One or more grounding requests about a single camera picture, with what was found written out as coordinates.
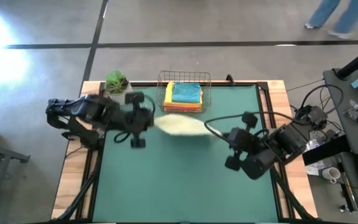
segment sneaker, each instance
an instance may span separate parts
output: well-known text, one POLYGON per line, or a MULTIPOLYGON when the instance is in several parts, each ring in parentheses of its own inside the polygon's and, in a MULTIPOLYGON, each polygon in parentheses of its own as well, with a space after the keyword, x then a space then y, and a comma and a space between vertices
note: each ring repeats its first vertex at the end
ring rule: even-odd
POLYGON ((334 32, 334 31, 332 31, 332 30, 329 30, 329 31, 328 31, 328 34, 329 34, 329 35, 336 36, 336 37, 338 37, 338 38, 340 38, 340 39, 344 39, 344 40, 350 39, 351 36, 352 36, 352 33, 341 34, 341 33, 334 32))
POLYGON ((310 25, 310 23, 307 22, 307 23, 305 24, 305 28, 306 28, 306 29, 317 29, 317 28, 319 28, 319 27, 312 26, 312 25, 310 25))

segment concrete floor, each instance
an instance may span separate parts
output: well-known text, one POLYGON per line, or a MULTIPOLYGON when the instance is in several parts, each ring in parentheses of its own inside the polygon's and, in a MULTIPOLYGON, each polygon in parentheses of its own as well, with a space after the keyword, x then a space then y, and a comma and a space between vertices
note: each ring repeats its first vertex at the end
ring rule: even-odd
MULTIPOLYGON (((171 41, 334 40, 325 30, 302 25, 319 0, 110 0, 100 43, 171 41)), ((102 0, 0 0, 0 46, 90 44, 102 0)), ((326 28, 332 27, 341 4, 326 28)), ((355 30, 358 40, 358 27, 355 30)), ((50 218, 67 146, 44 113, 49 98, 76 98, 89 49, 0 49, 0 145, 31 154, 13 164, 0 193, 0 223, 50 218)), ((358 45, 98 49, 90 80, 119 69, 129 80, 155 80, 161 70, 206 71, 213 79, 282 79, 287 89, 322 79, 358 55, 358 45)), ((299 106, 321 83, 288 92, 299 106)), ((318 104, 318 93, 310 97, 318 104)), ((335 114, 330 119, 337 121, 335 114)), ((319 217, 358 223, 340 213, 337 185, 311 178, 319 217)))

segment small plant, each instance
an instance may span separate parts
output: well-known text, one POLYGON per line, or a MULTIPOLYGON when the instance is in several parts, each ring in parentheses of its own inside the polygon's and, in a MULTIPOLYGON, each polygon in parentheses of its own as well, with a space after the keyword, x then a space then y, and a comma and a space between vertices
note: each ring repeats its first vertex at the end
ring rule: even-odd
POLYGON ((110 94, 120 94, 127 88, 128 83, 120 71, 113 71, 106 75, 105 89, 110 94))

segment potted plant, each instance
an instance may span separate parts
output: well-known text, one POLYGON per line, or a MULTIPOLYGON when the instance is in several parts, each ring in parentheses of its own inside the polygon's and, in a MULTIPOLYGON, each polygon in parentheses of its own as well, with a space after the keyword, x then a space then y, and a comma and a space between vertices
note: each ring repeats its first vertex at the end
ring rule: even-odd
POLYGON ((118 102, 120 105, 125 104, 125 94, 132 92, 131 84, 120 71, 113 71, 106 75, 104 89, 110 99, 118 102))

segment green mat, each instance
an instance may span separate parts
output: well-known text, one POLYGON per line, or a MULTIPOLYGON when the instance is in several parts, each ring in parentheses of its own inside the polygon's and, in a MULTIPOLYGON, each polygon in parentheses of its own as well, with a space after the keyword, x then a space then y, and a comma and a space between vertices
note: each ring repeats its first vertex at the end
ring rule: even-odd
MULTIPOLYGON (((135 90, 153 98, 157 91, 135 90)), ((213 86, 210 109, 193 116, 205 121, 258 110, 255 86, 213 86)), ((157 108, 155 116, 163 114, 157 108)), ((211 125, 221 132, 244 127, 240 118, 211 125)), ((252 132, 261 128, 259 120, 252 132)), ((232 151, 224 141, 150 128, 142 133, 146 148, 131 149, 129 139, 114 143, 116 134, 106 137, 94 222, 277 222, 270 174, 251 180, 225 168, 232 151)))

